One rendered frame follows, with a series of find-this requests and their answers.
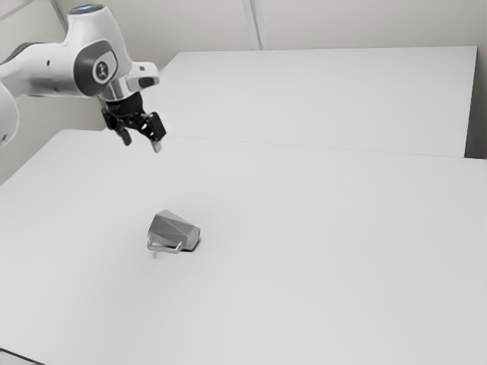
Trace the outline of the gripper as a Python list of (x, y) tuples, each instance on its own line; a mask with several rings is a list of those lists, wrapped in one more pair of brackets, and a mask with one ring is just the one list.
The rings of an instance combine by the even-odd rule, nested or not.
[(132, 138), (123, 128), (131, 128), (142, 130), (141, 133), (151, 142), (156, 154), (161, 151), (161, 140), (167, 131), (158, 113), (145, 114), (140, 93), (134, 93), (124, 100), (107, 101), (102, 108), (102, 116), (109, 130), (119, 131), (125, 146), (130, 146)]

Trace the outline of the grey faceted mug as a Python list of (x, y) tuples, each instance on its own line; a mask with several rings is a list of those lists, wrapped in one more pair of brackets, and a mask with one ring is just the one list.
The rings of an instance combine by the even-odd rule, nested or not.
[(148, 229), (147, 248), (153, 252), (192, 252), (201, 239), (199, 227), (171, 211), (157, 213)]

